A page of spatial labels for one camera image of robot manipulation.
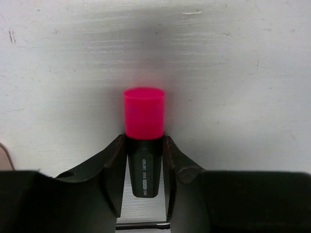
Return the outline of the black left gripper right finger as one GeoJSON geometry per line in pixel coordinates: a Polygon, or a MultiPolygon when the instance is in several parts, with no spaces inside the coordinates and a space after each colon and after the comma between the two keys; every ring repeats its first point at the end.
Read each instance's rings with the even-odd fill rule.
{"type": "Polygon", "coordinates": [[[308,233],[311,177],[301,172],[208,171],[163,138],[173,233],[308,233]]]}

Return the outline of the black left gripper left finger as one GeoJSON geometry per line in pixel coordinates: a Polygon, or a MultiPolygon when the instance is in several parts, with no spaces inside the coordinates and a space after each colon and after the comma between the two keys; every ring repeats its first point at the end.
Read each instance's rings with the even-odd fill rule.
{"type": "Polygon", "coordinates": [[[3,233],[113,233],[121,215],[125,136],[57,177],[0,173],[3,233]]]}

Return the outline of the pink capped highlighter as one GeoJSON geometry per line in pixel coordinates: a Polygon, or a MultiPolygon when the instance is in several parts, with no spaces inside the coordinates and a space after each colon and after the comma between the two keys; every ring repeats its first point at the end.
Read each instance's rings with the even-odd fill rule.
{"type": "Polygon", "coordinates": [[[137,198],[154,198],[161,172],[165,92],[151,87],[127,89],[123,103],[132,192],[137,198]]]}

